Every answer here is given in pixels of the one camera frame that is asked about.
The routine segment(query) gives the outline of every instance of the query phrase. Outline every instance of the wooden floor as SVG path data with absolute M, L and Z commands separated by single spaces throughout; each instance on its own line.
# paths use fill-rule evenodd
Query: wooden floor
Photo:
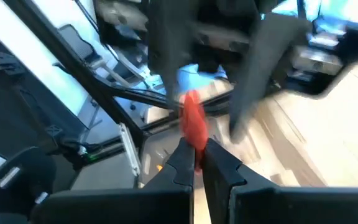
M 228 89 L 214 82 L 200 95 Z M 151 120 L 163 116 L 157 111 Z M 358 187 L 358 65 L 320 99 L 284 92 L 261 101 L 239 144 L 227 135 L 228 116 L 218 120 L 226 149 L 279 185 Z M 195 192 L 195 223 L 210 223 L 203 189 Z

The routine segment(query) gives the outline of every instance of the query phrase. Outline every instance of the black support bar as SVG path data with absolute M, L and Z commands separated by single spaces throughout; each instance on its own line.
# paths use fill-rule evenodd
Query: black support bar
M 104 109 L 116 123 L 125 123 L 131 131 L 134 143 L 140 146 L 144 133 L 123 110 L 119 103 L 103 89 L 99 89 L 94 73 L 83 63 L 73 49 L 60 36 L 57 29 L 31 0 L 4 0 L 5 4 L 39 38 L 46 48 L 84 87 L 89 95 Z

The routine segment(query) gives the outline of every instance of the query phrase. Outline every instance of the red safety key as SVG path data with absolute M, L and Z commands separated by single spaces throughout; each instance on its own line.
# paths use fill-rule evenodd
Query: red safety key
M 185 95 L 181 127 L 187 142 L 196 149 L 196 171 L 201 172 L 201 160 L 208 140 L 208 124 L 196 90 Z

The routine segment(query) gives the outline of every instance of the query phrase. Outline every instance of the red clip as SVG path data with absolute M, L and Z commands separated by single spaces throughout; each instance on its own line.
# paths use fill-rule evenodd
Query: red clip
M 200 171 L 200 162 L 208 140 L 208 125 L 196 90 L 191 90 L 185 95 L 181 126 L 187 142 L 196 149 L 196 170 Z

